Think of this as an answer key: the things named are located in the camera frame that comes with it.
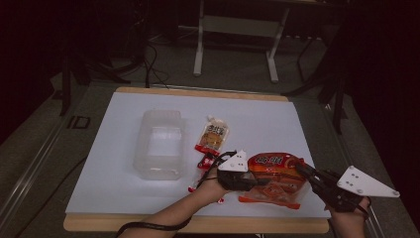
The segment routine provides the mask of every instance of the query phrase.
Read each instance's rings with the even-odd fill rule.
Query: white table leg
[[[278,29],[274,37],[274,43],[272,44],[272,48],[270,51],[266,52],[266,61],[268,63],[269,77],[271,78],[271,82],[273,83],[278,83],[278,75],[277,69],[275,68],[274,55],[277,51],[278,43],[280,42],[281,34],[283,33],[289,10],[290,9],[288,8],[284,9],[283,16],[281,17],[281,22],[278,23]]]
[[[198,20],[198,45],[195,54],[194,76],[201,75],[201,65],[203,64],[203,18],[204,18],[204,0],[200,1],[200,19]]]

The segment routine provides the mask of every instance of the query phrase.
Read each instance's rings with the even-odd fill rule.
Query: orange chip bag
[[[248,160],[250,172],[256,179],[268,180],[268,183],[254,186],[240,195],[239,201],[267,202],[299,209],[298,200],[309,185],[294,165],[303,162],[287,153],[262,153],[251,157]]]

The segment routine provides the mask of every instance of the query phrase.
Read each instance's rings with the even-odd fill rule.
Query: dark background
[[[115,6],[115,1],[105,1],[100,11],[101,22],[94,14],[93,1],[0,3],[0,143],[53,94],[49,79],[61,71],[66,40],[71,39],[86,54],[103,62],[112,54],[130,56],[121,45],[133,24],[133,16],[125,1],[120,2],[121,8],[115,8],[109,7]],[[178,25],[196,26],[198,1],[151,2],[149,24],[170,38],[176,39]],[[365,1],[364,5],[368,6],[361,4],[348,16],[327,56],[339,59],[348,69],[350,81],[346,91],[352,95],[395,188],[401,192],[401,199],[420,229],[419,195],[415,191],[420,180],[419,3]],[[237,14],[246,12],[246,8],[240,10]],[[303,21],[307,17],[302,13],[291,16],[294,26],[303,31],[295,33],[295,28],[289,27],[288,34],[304,37],[315,34],[314,26]],[[116,21],[118,33],[104,28]]]

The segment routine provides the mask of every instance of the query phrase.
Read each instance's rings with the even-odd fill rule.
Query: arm
[[[364,197],[360,206],[368,210],[369,201],[367,197]],[[365,217],[361,211],[337,212],[329,205],[327,205],[327,209],[331,212],[331,222],[334,228],[343,238],[365,238]]]
[[[216,176],[216,170],[210,173],[209,178]],[[191,217],[202,207],[216,202],[228,191],[225,190],[216,179],[206,180],[194,192],[170,205],[169,207],[153,214],[143,221],[159,225],[177,225]],[[132,228],[126,230],[120,238],[166,238],[172,237],[176,231],[160,231],[146,228]]]

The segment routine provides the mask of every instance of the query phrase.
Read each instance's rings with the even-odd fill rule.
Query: clear plastic container
[[[183,176],[184,122],[175,110],[145,112],[134,167],[142,179],[176,180]]]

